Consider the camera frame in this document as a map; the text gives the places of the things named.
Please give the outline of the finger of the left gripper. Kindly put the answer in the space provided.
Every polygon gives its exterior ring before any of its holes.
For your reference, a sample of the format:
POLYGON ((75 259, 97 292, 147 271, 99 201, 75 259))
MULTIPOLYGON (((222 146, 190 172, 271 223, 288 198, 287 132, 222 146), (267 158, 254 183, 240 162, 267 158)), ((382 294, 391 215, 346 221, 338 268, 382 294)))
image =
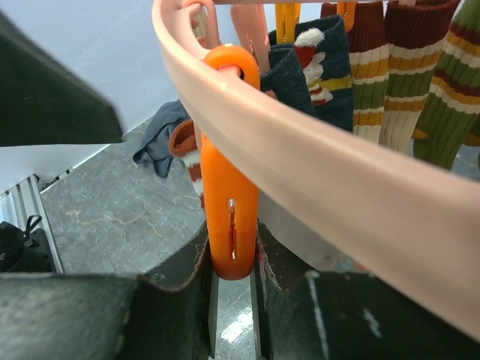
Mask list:
POLYGON ((1 16, 1 145, 119 143, 113 105, 1 16))

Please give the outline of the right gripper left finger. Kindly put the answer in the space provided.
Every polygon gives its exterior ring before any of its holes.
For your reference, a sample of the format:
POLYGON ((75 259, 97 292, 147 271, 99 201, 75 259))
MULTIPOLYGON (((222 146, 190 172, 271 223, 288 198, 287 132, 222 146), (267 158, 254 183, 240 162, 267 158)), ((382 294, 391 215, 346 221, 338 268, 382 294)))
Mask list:
POLYGON ((204 226, 146 274, 2 274, 1 357, 207 359, 212 275, 204 226))

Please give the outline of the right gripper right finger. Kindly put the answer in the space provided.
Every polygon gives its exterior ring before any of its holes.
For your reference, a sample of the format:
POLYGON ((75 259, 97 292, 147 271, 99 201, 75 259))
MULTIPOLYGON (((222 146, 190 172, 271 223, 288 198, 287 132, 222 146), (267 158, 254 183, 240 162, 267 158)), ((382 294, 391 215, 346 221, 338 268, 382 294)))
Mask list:
POLYGON ((317 271, 260 223, 258 359, 478 359, 479 342, 371 274, 317 271))

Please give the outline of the pink round clip hanger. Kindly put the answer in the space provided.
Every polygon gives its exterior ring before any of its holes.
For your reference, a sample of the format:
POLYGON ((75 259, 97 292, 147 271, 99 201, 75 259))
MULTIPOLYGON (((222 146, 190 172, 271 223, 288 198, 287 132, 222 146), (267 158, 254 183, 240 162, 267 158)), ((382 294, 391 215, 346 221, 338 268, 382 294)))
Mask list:
POLYGON ((479 184, 300 113, 203 62, 198 7, 156 1, 187 112, 262 191, 452 326, 479 337, 479 184))

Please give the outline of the pink clip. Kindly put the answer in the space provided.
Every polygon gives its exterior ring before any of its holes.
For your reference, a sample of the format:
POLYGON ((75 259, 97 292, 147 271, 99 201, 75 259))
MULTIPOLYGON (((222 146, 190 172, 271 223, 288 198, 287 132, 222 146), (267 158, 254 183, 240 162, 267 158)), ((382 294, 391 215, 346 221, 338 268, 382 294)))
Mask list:
POLYGON ((256 59, 262 74, 270 70, 269 33, 262 4, 233 4, 230 8, 238 41, 256 59))

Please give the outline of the navy christmas sock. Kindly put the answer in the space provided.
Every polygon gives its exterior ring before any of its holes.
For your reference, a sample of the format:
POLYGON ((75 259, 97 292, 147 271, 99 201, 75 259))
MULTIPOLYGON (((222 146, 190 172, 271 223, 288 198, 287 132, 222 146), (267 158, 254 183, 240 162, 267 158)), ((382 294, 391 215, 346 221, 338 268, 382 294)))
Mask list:
POLYGON ((295 40, 287 46, 300 62, 316 116, 352 133, 353 74, 341 16, 299 23, 295 26, 295 40))

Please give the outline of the dark navy sock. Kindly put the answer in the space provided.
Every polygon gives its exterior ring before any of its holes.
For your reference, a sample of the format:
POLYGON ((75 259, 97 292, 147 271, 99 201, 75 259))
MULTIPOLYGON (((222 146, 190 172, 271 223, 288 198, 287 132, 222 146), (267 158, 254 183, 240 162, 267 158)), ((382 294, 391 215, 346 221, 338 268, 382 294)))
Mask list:
POLYGON ((291 43, 274 45, 270 70, 261 75, 261 91, 295 110, 316 117, 305 75, 291 43))

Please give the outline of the blue grey cloth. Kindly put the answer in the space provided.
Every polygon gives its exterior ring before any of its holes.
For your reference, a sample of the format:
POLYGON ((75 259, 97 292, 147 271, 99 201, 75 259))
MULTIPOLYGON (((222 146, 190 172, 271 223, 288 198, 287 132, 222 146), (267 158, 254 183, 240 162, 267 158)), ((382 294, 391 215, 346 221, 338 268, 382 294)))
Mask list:
POLYGON ((163 104, 152 116, 139 148, 133 154, 133 161, 136 164, 151 165, 158 177, 166 178, 173 161, 169 150, 170 137, 189 118, 180 100, 163 104))

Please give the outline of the red white striped sock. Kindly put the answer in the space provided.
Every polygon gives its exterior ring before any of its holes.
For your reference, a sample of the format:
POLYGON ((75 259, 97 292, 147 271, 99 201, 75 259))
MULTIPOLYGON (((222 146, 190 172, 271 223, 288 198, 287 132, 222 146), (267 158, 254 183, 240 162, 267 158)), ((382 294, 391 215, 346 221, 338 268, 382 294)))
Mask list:
POLYGON ((205 208, 203 195, 203 178, 200 168, 200 150, 197 148, 194 122, 191 119, 179 124, 170 135, 169 152, 179 158, 185 165, 193 189, 199 197, 201 208, 205 208))

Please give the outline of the maroon olive striped sock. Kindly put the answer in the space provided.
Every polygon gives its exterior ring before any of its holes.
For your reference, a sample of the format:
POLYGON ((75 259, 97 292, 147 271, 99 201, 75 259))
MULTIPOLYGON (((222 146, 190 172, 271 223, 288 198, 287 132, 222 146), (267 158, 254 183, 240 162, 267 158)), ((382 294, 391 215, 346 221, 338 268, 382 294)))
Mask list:
POLYGON ((479 144, 479 3, 325 4, 346 20, 355 135, 450 170, 479 144))

